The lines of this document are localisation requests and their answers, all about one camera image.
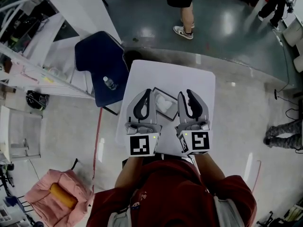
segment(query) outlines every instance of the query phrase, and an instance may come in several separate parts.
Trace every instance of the black bag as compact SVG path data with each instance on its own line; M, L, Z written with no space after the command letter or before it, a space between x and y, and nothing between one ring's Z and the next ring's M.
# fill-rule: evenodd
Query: black bag
M34 109L44 110L48 104L49 95L37 93L35 91L27 91L27 104Z

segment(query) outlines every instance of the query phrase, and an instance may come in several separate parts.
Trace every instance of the red cable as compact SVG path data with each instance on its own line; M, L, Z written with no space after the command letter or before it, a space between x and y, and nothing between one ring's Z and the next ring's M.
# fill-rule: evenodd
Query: red cable
M255 186L256 186L256 184L257 184L257 180L258 180L258 177L259 177L259 173L260 173L260 169L261 169L261 164L262 164L262 162L261 162L261 161L259 161L259 162L260 162L260 166L259 166L259 170L258 170L257 178L256 178L255 185L254 185L254 187L253 187L253 189L252 189L252 191L251 191L251 192L254 192L254 190L255 190Z
M99 113L99 119L98 119L98 125L97 125L97 134L96 134L96 142L95 142L95 153L94 153L94 163L93 163L93 178L92 180L94 181L95 179L95 170L96 170L96 156L97 156L97 149L98 149L98 140L99 140L99 130L100 130L100 125L101 125L101 116L102 116L102 108L100 108L100 113Z

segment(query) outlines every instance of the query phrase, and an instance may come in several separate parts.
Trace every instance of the person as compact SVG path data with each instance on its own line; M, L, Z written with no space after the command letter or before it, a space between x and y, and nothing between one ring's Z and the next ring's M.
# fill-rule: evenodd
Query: person
M173 26L173 30L179 36L182 36L188 40L194 38L193 28L194 23L194 13L193 13L193 0L167 0L167 4L175 7L181 8L181 22L183 26Z
M285 8L285 5L286 5L286 0L269 0L268 3L258 13L258 18L261 21L263 21L263 19L265 17L270 15L275 10L277 5L278 5L278 7L275 11L275 15L270 20L270 23L275 29L278 30L279 29L278 28L278 22L282 19L282 16L284 14L284 8Z
M248 227L256 201L240 176L208 153L197 168L178 157L130 157L115 188L95 195L87 227Z
M293 134L288 138L278 137L281 134ZM302 150L302 120L295 120L290 123L270 127L263 139L268 147L281 147L287 149Z

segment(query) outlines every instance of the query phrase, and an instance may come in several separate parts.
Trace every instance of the orange pillow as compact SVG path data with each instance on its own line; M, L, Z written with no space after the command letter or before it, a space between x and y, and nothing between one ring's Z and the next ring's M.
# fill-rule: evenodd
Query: orange pillow
M78 203L78 200L66 192L62 187L57 183L53 183L50 190L52 195L54 195L61 203L70 209L74 209Z

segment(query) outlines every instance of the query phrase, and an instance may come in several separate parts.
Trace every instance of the gray floor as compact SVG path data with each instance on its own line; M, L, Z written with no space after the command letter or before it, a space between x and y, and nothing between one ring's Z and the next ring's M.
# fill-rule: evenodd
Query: gray floor
M177 36L181 25L178 8L166 0L106 0L108 12L125 47L148 47L185 51L236 62L288 81L283 48L266 20L241 0L194 0L194 39ZM301 88L293 66L293 52L285 46L290 84Z

